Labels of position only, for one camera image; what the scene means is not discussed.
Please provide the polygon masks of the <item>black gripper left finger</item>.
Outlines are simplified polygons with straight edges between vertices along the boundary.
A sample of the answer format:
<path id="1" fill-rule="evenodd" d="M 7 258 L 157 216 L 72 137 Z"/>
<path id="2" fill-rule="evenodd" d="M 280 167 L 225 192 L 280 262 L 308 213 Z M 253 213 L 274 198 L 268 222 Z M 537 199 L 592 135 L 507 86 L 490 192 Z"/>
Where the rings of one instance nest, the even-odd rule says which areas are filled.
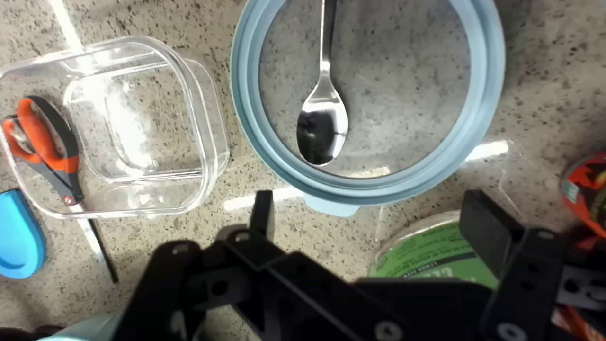
<path id="1" fill-rule="evenodd" d="M 155 249 L 111 341 L 195 341 L 210 311 L 229 307 L 263 341 L 405 341 L 399 283 L 344 283 L 270 241 L 272 196 L 250 222 L 202 249 L 181 239 Z"/>

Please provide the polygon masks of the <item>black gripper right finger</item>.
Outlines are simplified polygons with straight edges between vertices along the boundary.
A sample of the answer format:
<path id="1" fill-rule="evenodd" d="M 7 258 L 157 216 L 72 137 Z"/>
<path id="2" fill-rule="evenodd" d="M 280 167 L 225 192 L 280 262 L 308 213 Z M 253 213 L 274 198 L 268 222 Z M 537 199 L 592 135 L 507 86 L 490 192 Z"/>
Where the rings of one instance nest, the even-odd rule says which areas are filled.
<path id="1" fill-rule="evenodd" d="M 524 228 L 484 192 L 464 194 L 460 232 L 496 277 L 482 313 L 488 341 L 577 341 L 606 330 L 604 241 Z"/>

